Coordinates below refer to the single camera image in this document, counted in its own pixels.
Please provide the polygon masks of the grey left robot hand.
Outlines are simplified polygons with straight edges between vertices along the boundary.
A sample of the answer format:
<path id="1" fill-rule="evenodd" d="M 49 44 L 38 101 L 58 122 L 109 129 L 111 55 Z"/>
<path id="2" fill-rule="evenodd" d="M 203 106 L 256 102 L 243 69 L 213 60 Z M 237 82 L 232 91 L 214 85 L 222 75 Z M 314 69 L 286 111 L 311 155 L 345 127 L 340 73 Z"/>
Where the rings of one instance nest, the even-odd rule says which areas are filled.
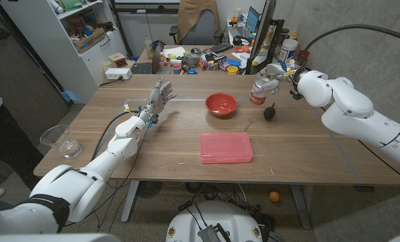
<path id="1" fill-rule="evenodd" d="M 156 86 L 151 90 L 147 103 L 139 114 L 139 118 L 145 122 L 156 118 L 162 112 L 166 103 L 176 97 L 176 95 L 171 94 L 173 91 L 171 87 L 171 82 L 168 81 L 166 84 L 163 84 L 163 77 L 161 77 Z"/>

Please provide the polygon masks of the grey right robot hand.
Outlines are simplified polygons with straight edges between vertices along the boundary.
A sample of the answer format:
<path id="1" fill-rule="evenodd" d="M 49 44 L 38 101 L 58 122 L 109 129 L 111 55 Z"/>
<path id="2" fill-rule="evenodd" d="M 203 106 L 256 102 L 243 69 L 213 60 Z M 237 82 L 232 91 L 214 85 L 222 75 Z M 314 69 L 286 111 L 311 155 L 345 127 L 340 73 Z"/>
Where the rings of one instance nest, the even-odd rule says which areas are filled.
<path id="1" fill-rule="evenodd" d="M 293 75 L 298 70 L 296 64 L 271 63 L 266 65 L 258 74 L 253 83 L 251 97 L 263 98 L 269 92 L 277 94 L 279 92 L 280 83 L 283 81 L 291 84 L 291 91 L 297 91 L 293 84 Z"/>

